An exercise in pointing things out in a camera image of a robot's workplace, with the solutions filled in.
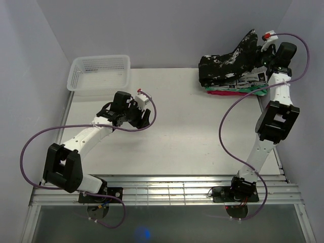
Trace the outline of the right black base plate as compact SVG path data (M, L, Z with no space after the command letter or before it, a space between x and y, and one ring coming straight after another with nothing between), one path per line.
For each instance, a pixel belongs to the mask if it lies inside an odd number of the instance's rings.
M259 202L257 191L251 195L239 192L230 186L217 186L212 188L212 198L215 203L241 203L247 200L248 203Z

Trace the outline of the black white patterned trousers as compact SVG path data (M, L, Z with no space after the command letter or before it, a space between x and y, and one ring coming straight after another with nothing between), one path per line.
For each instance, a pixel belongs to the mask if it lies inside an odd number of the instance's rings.
M204 88L228 84L252 71L261 47L251 29L237 47L228 54L204 55L198 64L198 81Z

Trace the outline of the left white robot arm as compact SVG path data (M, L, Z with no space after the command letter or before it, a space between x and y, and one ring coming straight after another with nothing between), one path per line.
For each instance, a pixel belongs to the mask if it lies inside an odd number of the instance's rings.
M138 94L123 91L115 93L113 101L105 104L89 126L62 144L52 144L47 152L43 180L66 192L89 192L96 202L107 198L106 182L94 175L85 174L82 161L105 137L129 123L143 130L151 125L151 111L146 107L151 97L138 90Z

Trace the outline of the aluminium frame rail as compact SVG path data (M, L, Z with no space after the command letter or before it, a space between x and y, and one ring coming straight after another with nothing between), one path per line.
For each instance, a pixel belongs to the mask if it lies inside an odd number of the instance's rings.
M106 176L108 186L123 188L127 206L212 205L207 196L214 186L229 186L231 176ZM268 205L295 205L304 202L298 185L283 175L263 176L257 183L260 200Z

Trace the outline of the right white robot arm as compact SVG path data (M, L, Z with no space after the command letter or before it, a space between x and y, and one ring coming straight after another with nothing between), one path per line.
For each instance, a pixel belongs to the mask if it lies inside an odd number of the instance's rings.
M300 113L300 109L291 101L288 83L292 77L289 64L296 51L295 44L283 42L273 53L266 51L266 57L262 58L267 68L268 84L277 86L272 88L271 100L255 127L256 140L247 159L251 167L244 165L232 178L228 193L234 201L247 201L248 198L257 194L258 176L256 173L261 170L275 146L287 138Z

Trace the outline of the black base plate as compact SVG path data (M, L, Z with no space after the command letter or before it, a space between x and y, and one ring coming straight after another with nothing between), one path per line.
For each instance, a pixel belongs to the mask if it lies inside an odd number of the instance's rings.
M99 191L101 195L109 195L120 200L123 199L123 188L122 187L105 187ZM118 200L106 198L106 197L97 197L91 195L84 195L83 193L79 194L78 203L81 204L104 204L104 203L118 203Z
M241 203L247 200L248 203L259 202L257 191L251 195L239 192L230 186L217 186L212 188L212 198L215 203Z

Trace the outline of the white plastic basket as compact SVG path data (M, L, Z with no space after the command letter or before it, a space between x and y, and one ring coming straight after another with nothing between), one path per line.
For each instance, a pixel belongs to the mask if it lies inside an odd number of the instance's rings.
M80 96L104 96L128 88L131 62L127 55L87 56L74 59L67 89Z

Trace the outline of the pink folded trousers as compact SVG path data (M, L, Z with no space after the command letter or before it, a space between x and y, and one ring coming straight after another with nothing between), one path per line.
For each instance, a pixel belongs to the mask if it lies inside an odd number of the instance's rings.
M208 94L210 95L218 95L218 96L244 96L246 95L246 93L244 92L236 92L236 91L219 91L219 90L215 90L215 91L207 91Z

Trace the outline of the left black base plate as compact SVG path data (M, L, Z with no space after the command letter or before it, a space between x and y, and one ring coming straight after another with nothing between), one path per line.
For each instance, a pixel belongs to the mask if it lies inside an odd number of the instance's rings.
M109 195L120 200L123 199L123 188L122 187L105 187L99 191L101 195ZM104 204L104 203L118 203L118 200L106 198L106 197L97 197L91 195L84 195L83 193L79 194L78 203L81 204Z

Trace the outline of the newspaper print folded trousers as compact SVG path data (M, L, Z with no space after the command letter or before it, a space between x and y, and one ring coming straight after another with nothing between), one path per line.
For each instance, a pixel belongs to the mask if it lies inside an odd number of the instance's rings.
M212 86L215 89L247 89L253 87L267 86L266 67L254 68L237 80L229 81L224 84Z

